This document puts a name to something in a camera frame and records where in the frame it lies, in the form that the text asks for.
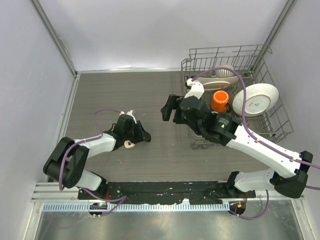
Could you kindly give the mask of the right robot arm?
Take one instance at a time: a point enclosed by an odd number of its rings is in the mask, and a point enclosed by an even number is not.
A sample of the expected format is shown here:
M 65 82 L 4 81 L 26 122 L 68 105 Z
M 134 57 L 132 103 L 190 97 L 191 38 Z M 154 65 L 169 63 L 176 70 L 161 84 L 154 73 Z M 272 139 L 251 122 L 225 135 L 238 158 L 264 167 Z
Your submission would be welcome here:
M 185 124 L 208 142 L 241 151 L 268 167 L 255 172 L 232 172 L 225 186 L 230 197 L 263 190 L 275 190 L 293 199 L 301 197 L 313 159 L 310 152 L 293 152 L 276 145 L 247 129 L 228 113 L 211 111 L 204 101 L 195 96 L 169 95 L 160 110 L 163 121 L 170 119 L 172 111 L 175 111 L 174 123 Z

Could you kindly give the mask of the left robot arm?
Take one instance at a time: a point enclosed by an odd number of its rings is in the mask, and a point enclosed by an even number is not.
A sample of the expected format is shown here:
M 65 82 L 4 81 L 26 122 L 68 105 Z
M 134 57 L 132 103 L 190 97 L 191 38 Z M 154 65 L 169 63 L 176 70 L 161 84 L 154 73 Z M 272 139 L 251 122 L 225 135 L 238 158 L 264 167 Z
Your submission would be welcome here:
M 61 138 L 44 164 L 43 173 L 57 181 L 60 190 L 78 187 L 100 200 L 107 196 L 107 180 L 97 173 L 86 171 L 87 160 L 121 147 L 132 148 L 151 139 L 139 120 L 123 114 L 110 129 L 97 136 L 81 140 L 66 136 Z

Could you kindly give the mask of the beige earbud charging case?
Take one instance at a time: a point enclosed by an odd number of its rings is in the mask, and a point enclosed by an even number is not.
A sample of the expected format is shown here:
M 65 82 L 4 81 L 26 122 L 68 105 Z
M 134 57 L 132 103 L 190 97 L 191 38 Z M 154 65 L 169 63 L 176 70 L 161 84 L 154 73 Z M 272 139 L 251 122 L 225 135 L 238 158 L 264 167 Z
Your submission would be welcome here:
M 131 149 L 131 148 L 133 148 L 134 146 L 135 146 L 135 144 L 132 143 L 132 142 L 129 141 L 129 140 L 126 140 L 126 141 L 124 142 L 124 147 L 125 147 L 126 149 Z

